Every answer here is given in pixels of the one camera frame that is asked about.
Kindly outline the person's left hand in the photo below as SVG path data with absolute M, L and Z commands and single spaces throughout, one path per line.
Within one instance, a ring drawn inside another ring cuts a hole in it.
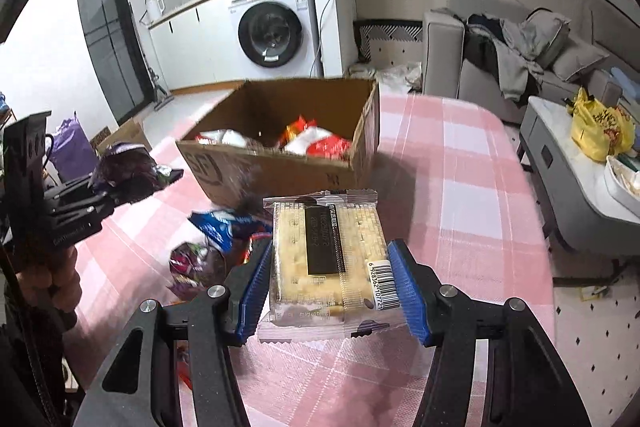
M 40 297 L 47 294 L 55 309 L 73 312 L 82 295 L 77 257 L 77 248 L 72 246 L 55 253 L 44 265 L 31 265 L 18 272 L 17 282 L 26 303 L 38 307 Z

